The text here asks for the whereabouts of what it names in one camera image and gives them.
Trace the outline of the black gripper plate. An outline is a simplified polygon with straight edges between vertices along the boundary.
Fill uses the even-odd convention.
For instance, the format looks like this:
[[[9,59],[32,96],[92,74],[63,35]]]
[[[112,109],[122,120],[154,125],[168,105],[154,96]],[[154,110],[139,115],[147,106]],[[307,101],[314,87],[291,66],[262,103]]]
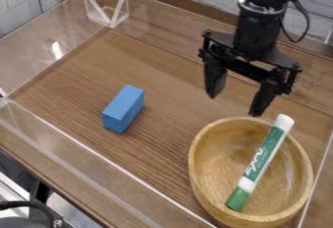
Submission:
[[[207,29],[202,32],[202,37],[203,45],[198,57],[205,65],[209,97],[215,98],[223,90],[227,70],[231,70],[262,84],[249,111],[250,116],[259,117],[275,98],[275,87],[278,95],[291,92],[302,67],[277,48],[271,48],[262,55],[238,51],[233,47],[234,35],[230,33]]]

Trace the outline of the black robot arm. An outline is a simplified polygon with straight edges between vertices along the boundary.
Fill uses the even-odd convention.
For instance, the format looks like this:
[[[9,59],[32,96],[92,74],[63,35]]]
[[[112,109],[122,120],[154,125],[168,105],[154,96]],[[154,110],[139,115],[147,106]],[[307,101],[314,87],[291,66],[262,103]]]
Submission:
[[[287,33],[283,18],[293,4],[306,15],[299,0],[238,0],[239,16],[235,32],[205,30],[198,57],[205,65],[205,86],[210,97],[225,87],[230,71],[261,84],[249,114],[259,117],[274,98],[289,94],[301,65],[277,48],[279,35]]]

